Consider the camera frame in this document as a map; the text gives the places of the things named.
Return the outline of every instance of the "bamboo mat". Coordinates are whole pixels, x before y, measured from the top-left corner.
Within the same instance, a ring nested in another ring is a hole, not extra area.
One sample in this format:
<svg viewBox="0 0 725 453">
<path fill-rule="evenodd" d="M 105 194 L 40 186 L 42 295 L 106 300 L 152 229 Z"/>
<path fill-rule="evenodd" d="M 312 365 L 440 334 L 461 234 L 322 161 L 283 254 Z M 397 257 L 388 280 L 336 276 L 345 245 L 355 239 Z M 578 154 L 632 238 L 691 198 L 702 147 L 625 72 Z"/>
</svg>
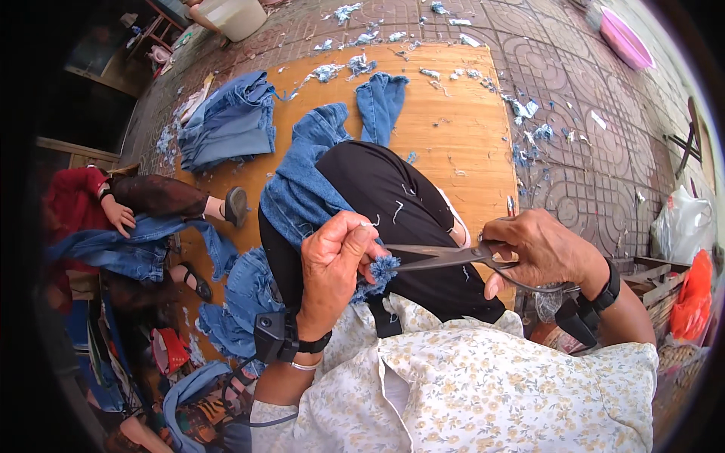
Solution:
<svg viewBox="0 0 725 453">
<path fill-rule="evenodd" d="M 486 222 L 507 215 L 507 195 L 514 196 L 518 205 L 510 141 L 502 140 L 502 137 L 509 136 L 507 110 L 500 96 L 489 92 L 478 80 L 467 78 L 466 75 L 460 76 L 459 80 L 449 80 L 448 76 L 456 68 L 477 69 L 484 76 L 492 77 L 498 85 L 490 51 L 484 46 L 475 49 L 462 45 L 426 43 L 407 53 L 410 61 L 406 62 L 394 54 L 400 50 L 402 47 L 395 43 L 367 46 L 365 49 L 368 61 L 378 62 L 376 71 L 405 75 L 410 79 L 389 148 L 403 159 L 415 151 L 418 159 L 413 165 L 445 191 L 475 244 L 476 236 Z M 351 57 L 361 53 L 360 49 L 345 49 L 287 62 L 268 68 L 268 80 L 277 92 L 287 90 L 290 93 L 319 65 L 332 62 L 344 65 Z M 446 87 L 449 96 L 445 96 L 442 89 L 435 89 L 429 83 L 433 79 L 418 72 L 420 67 L 440 72 L 440 83 Z M 339 77 L 329 83 L 310 79 L 297 91 L 298 95 L 294 99 L 276 102 L 273 115 L 273 124 L 277 127 L 275 154 L 259 156 L 242 167 L 238 167 L 236 162 L 226 162 L 198 179 L 177 167 L 177 178 L 192 185 L 197 184 L 197 187 L 218 198 L 223 198 L 233 186 L 241 186 L 246 190 L 249 206 L 254 211 L 249 213 L 244 228 L 235 230 L 230 225 L 211 220 L 222 234 L 233 240 L 240 252 L 261 244 L 257 221 L 260 191 L 268 179 L 267 174 L 274 172 L 289 148 L 294 123 L 320 105 L 345 102 L 350 112 L 345 128 L 354 138 L 360 137 L 362 123 L 354 89 L 367 81 L 369 75 L 363 74 L 347 81 L 350 74 L 350 70 L 344 68 Z M 181 240 L 183 251 L 179 261 L 188 260 L 203 275 L 211 275 L 211 261 L 201 236 L 190 229 L 181 234 Z M 491 272 L 485 265 L 477 265 L 476 269 L 484 280 Z M 222 304 L 224 293 L 221 283 L 210 281 L 210 285 L 214 291 L 214 303 Z M 501 294 L 500 298 L 507 308 L 513 309 L 512 289 Z M 193 325 L 199 305 L 198 297 L 185 287 L 180 305 L 188 308 Z M 183 319 L 181 308 L 179 313 L 180 319 Z M 186 326 L 180 327 L 186 335 Z M 196 335 L 207 359 L 219 357 L 203 335 Z"/>
</svg>

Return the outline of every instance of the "pink basin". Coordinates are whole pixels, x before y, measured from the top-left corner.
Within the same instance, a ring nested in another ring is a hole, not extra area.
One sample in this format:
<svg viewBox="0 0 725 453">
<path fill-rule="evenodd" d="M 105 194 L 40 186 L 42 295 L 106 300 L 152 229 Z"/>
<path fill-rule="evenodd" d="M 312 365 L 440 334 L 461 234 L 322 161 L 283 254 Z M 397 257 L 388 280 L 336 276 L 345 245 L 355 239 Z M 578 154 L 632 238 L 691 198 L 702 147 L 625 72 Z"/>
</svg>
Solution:
<svg viewBox="0 0 725 453">
<path fill-rule="evenodd" d="M 619 58 L 633 70 L 639 71 L 646 67 L 655 67 L 652 54 L 639 36 L 607 7 L 602 7 L 600 33 Z"/>
</svg>

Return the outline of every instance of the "red shirt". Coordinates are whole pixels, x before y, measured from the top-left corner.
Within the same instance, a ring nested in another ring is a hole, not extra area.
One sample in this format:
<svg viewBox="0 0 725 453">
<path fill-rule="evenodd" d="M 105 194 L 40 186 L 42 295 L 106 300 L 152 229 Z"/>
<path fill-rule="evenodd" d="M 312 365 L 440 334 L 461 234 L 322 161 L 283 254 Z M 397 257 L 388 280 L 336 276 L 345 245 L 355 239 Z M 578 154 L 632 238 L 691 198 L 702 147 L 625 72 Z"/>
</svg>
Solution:
<svg viewBox="0 0 725 453">
<path fill-rule="evenodd" d="M 46 204 L 50 213 L 49 241 L 55 244 L 63 238 L 80 230 L 112 230 L 115 227 L 108 221 L 106 213 L 98 201 L 101 185 L 107 176 L 95 167 L 60 170 L 50 182 Z M 70 282 L 66 269 L 87 273 L 98 273 L 97 267 L 88 266 L 74 259 L 62 259 L 54 264 L 53 281 L 70 298 Z"/>
</svg>

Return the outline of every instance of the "scissors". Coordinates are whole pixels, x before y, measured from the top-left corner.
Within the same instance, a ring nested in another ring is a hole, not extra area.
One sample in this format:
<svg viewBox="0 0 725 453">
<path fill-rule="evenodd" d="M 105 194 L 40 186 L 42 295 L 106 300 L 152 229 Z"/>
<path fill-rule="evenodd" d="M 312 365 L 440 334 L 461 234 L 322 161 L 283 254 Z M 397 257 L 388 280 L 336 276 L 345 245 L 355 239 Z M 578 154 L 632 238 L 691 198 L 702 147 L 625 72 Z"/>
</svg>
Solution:
<svg viewBox="0 0 725 453">
<path fill-rule="evenodd" d="M 395 270 L 396 272 L 405 272 L 408 270 L 437 269 L 438 267 L 464 265 L 468 262 L 482 262 L 514 285 L 529 291 L 534 291 L 537 293 L 555 293 L 556 291 L 563 290 L 568 285 L 567 283 L 561 283 L 560 285 L 556 285 L 552 288 L 536 288 L 533 286 L 524 285 L 523 283 L 513 280 L 511 277 L 501 271 L 514 268 L 519 265 L 519 262 L 498 262 L 494 259 L 495 253 L 491 250 L 492 246 L 499 246 L 503 244 L 506 243 L 503 241 L 483 240 L 478 243 L 478 246 L 468 247 L 467 249 L 459 249 L 457 247 L 420 246 L 407 244 L 385 244 L 385 247 L 388 250 L 416 253 L 433 257 L 395 267 L 392 270 Z"/>
</svg>

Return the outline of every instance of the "white plastic bag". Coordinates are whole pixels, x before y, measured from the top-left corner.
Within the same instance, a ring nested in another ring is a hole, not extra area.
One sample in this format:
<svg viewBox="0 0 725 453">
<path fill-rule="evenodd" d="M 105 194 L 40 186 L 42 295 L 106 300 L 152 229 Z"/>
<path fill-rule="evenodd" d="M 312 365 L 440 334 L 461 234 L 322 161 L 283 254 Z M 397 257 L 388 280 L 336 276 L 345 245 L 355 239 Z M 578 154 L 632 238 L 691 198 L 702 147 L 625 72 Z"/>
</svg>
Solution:
<svg viewBox="0 0 725 453">
<path fill-rule="evenodd" d="M 652 256 L 692 264 L 701 250 L 710 251 L 715 241 L 713 210 L 706 199 L 691 197 L 680 186 L 650 226 Z"/>
</svg>

